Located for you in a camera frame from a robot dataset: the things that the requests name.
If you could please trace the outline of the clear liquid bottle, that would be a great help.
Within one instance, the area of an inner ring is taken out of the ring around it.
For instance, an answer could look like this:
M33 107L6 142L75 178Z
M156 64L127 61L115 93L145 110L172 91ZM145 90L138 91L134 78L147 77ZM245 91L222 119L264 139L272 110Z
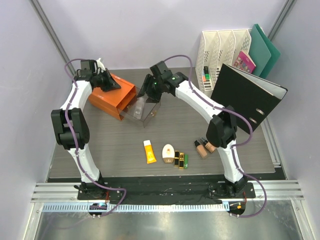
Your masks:
M143 97L137 98L137 101L135 103L135 107L134 107L134 112L133 112L133 116L140 120L143 116L143 111L144 111L144 107L145 107L145 100Z

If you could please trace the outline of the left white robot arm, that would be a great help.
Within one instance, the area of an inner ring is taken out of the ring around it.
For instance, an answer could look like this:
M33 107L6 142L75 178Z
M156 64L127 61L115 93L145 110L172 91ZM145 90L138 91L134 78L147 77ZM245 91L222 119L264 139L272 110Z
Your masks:
M108 92L121 87L107 69L86 76L76 75L72 79L72 88L67 100L59 109L53 110L50 116L56 142L74 159L81 175L81 184L92 184L89 194L100 200L106 195L107 190L114 191L117 188L110 188L104 184L89 149L90 130L83 109L95 88Z

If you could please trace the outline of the beige foundation bottle black cap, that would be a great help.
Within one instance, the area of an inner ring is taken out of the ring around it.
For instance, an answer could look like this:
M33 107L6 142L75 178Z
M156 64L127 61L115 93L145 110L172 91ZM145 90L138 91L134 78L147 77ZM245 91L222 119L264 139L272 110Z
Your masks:
M194 146L196 148L196 151L198 152L198 154L201 156L202 159L205 159L208 156L206 149L198 140L194 141Z

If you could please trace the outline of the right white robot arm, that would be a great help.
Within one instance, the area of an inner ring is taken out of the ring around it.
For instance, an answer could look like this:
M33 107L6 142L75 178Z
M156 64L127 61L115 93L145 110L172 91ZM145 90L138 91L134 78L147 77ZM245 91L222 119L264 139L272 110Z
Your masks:
M172 94L195 109L208 123L206 139L218 150L223 169L226 193L233 198L243 193L248 182L241 167L237 148L237 113L225 108L202 93L181 72L167 70L160 74L147 74L138 97L147 95L148 103L158 103L162 93Z

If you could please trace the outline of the beige foundation bottle clear cap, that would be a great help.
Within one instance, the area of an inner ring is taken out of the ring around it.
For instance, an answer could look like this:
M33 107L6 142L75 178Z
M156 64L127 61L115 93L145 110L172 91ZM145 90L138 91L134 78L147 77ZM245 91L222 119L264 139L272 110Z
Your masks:
M216 147L213 146L206 138L201 137L200 141L210 153L213 153L215 151Z

